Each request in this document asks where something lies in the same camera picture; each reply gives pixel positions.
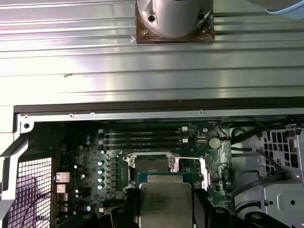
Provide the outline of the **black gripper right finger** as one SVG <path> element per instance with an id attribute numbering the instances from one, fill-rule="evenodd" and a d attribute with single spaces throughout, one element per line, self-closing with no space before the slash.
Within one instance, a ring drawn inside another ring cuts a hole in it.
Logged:
<path id="1" fill-rule="evenodd" d="M 198 228 L 278 228 L 279 221 L 262 212 L 249 212 L 244 219 L 227 209 L 213 207 L 204 189 L 193 191 L 193 218 Z"/>

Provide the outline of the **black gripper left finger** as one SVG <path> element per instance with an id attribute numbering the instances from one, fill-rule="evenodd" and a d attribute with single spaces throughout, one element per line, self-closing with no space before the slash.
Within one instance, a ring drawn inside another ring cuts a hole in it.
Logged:
<path id="1" fill-rule="evenodd" d="M 139 189 L 128 189 L 123 199 L 107 199 L 105 211 L 99 216 L 92 211 L 76 213 L 71 218 L 72 228 L 138 228 Z"/>

